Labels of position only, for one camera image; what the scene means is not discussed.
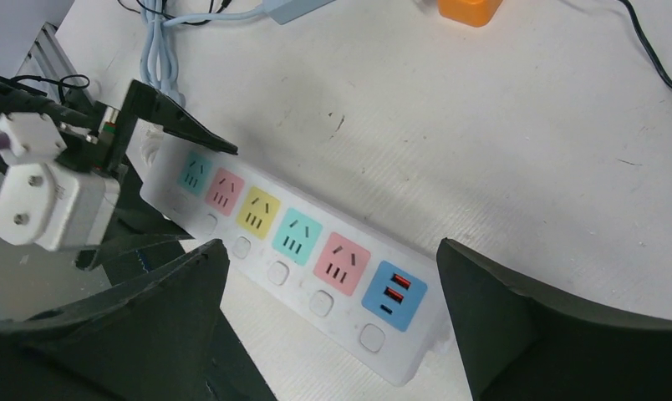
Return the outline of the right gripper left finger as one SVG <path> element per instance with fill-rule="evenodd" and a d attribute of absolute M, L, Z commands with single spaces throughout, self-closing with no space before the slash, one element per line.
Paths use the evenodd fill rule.
<path fill-rule="evenodd" d="M 0 400 L 272 400 L 221 310 L 211 240 L 152 272 L 24 321 L 0 321 Z"/>

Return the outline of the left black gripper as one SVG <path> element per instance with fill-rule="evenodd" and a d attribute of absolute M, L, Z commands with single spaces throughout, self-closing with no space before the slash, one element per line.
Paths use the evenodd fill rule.
<path fill-rule="evenodd" d="M 0 76 L 0 116 L 48 116 L 66 144 L 57 158 L 61 165 L 111 177 L 121 177 L 127 170 L 125 153 L 139 120 L 158 124 L 167 134 L 209 150 L 229 155 L 238 152 L 236 145 L 213 134 L 176 101 L 148 84 L 131 81 L 116 121 L 107 118 L 112 108 L 89 99 L 85 93 L 89 85 L 83 74 L 60 79 L 32 74 Z M 191 234 L 159 212 L 115 210 L 100 244 L 79 251 L 75 267 L 92 271 L 131 252 L 191 239 Z"/>

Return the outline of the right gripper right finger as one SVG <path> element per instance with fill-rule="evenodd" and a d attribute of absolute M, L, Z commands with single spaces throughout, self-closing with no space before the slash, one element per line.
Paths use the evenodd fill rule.
<path fill-rule="evenodd" d="M 672 320 L 513 271 L 446 238 L 436 264 L 475 400 L 672 400 Z"/>

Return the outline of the white multicolour power strip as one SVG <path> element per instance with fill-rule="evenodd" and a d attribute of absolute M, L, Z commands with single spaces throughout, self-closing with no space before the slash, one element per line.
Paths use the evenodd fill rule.
<path fill-rule="evenodd" d="M 235 155 L 166 135 L 140 194 L 395 386 L 454 342 L 432 259 Z"/>

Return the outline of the orange power strip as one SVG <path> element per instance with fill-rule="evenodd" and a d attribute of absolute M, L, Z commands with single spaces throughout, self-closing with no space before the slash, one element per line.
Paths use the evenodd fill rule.
<path fill-rule="evenodd" d="M 487 25 L 503 3 L 502 0 L 437 0 L 444 18 L 480 28 Z"/>

